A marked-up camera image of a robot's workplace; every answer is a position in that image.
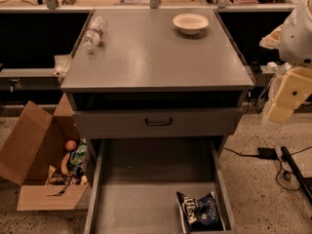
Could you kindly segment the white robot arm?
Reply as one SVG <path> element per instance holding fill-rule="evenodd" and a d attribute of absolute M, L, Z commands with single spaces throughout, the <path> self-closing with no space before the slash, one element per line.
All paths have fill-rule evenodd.
<path fill-rule="evenodd" d="M 272 80 L 262 119 L 267 125 L 285 123 L 312 95 L 312 3 L 301 0 L 276 35 L 280 60 L 292 68 Z"/>

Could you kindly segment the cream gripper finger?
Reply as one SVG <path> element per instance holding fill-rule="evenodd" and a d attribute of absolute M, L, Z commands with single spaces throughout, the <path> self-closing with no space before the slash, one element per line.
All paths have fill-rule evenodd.
<path fill-rule="evenodd" d="M 270 122 L 285 123 L 292 115 L 293 109 L 272 103 L 268 108 L 265 118 Z"/>

